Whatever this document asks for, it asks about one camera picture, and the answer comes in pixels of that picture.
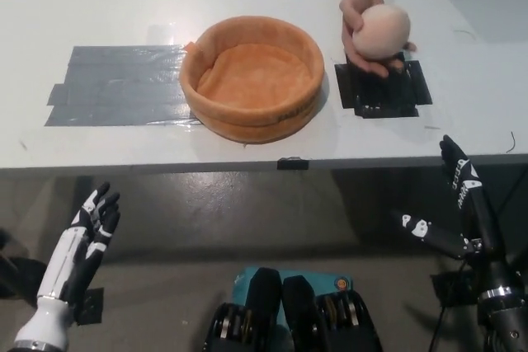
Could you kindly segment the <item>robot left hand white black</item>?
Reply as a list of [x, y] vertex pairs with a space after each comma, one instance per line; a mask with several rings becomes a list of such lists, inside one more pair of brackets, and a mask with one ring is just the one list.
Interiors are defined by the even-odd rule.
[[88, 287], [98, 271], [120, 221], [120, 194], [99, 185], [63, 230], [37, 292], [38, 313], [57, 305], [82, 311]]

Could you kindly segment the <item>robot right hand black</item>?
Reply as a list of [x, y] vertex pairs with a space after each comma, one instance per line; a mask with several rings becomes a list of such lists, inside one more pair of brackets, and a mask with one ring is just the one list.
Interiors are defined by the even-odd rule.
[[488, 193], [468, 156], [448, 135], [439, 142], [443, 167], [454, 192], [462, 233], [454, 234], [423, 218], [394, 210], [391, 215], [417, 240], [474, 271], [481, 300], [522, 294], [522, 278], [507, 262], [506, 246]]

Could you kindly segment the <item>person's bare hand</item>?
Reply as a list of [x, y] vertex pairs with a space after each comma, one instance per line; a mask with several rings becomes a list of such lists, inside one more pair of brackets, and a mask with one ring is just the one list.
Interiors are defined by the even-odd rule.
[[384, 0], [341, 0], [340, 9], [346, 56], [362, 71], [387, 77], [391, 68], [403, 68], [400, 51], [417, 50], [409, 40], [409, 15], [401, 7]]

